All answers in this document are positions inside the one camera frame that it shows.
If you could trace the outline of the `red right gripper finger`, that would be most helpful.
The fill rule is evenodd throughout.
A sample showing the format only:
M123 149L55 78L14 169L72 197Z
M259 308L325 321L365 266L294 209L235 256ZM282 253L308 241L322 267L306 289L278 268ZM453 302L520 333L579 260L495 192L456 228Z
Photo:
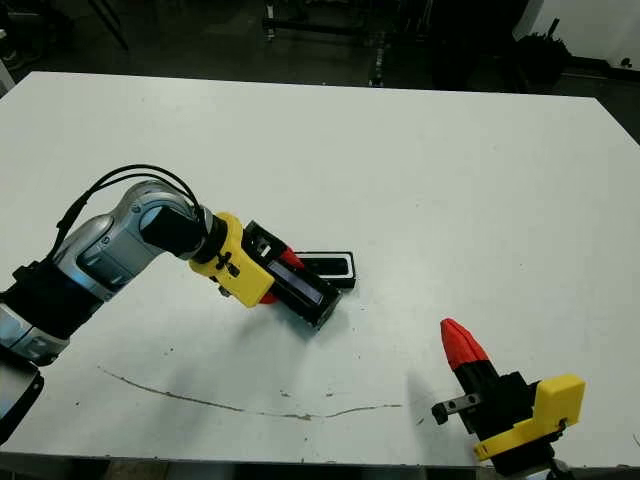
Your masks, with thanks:
M452 318L440 322L441 339L447 362L466 394L476 388L470 377L470 365L478 361L478 345L473 335Z
M481 393L499 378L482 346L452 318L447 319L447 362L465 393Z

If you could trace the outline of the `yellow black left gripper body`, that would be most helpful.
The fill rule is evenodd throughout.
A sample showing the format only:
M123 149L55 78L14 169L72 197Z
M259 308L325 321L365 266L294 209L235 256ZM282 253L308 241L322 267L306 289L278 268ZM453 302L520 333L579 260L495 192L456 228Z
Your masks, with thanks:
M251 308L261 302L274 284L274 277L243 249L243 226L234 215L214 215L211 231L202 248L189 260L190 268L215 279L229 295Z

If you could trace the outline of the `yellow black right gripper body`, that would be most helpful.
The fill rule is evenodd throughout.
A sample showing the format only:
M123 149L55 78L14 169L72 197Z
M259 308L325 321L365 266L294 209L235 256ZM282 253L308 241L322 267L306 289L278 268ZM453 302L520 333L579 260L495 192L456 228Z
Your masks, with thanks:
M459 376L465 394L435 404L442 425L459 415L478 438L477 461L489 461L499 474L525 474L555 468L552 443L578 423L585 381L573 374L528 384L518 372L495 377Z

